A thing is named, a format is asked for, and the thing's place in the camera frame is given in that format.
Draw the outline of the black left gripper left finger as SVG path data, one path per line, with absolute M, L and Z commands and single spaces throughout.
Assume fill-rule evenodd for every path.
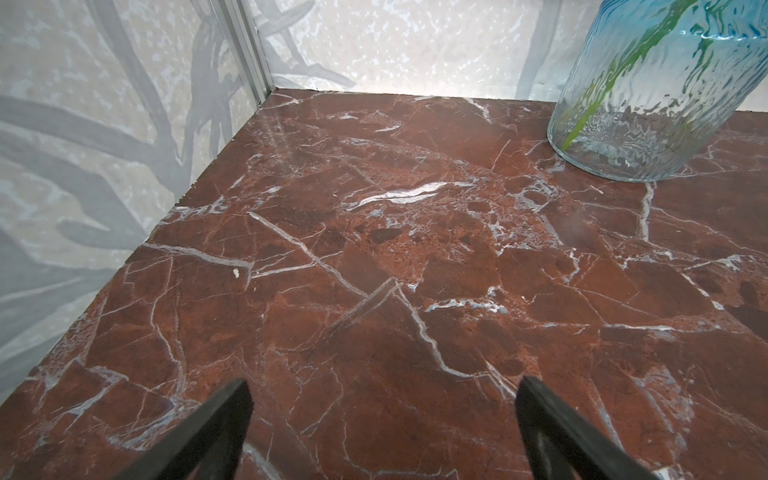
M 166 437 L 119 473 L 118 479 L 232 479 L 253 400 L 236 379 L 213 394 Z

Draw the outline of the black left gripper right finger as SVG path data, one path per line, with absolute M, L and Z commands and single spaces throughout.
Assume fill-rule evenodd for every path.
M 515 414 L 536 479 L 653 479 L 541 380 L 524 376 Z

